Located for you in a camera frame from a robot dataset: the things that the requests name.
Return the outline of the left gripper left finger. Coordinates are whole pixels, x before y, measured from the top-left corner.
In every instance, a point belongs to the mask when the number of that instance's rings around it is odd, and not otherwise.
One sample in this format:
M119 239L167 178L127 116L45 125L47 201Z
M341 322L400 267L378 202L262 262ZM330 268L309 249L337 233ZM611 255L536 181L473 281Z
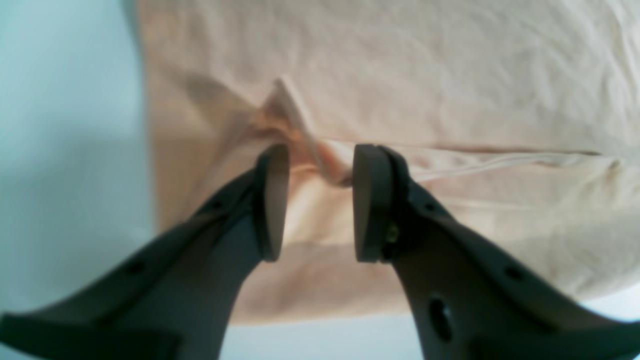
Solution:
M289 183L288 147L269 146L96 282L2 315L2 344L44 360L217 360L243 283L281 255Z

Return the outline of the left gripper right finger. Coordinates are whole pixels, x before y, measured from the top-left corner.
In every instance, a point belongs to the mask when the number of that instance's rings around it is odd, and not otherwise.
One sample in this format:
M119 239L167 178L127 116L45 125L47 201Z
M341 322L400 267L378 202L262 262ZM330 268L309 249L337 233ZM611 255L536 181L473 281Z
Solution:
M355 146L355 255L390 264L426 360L633 360L638 322L587 310L457 221L380 145Z

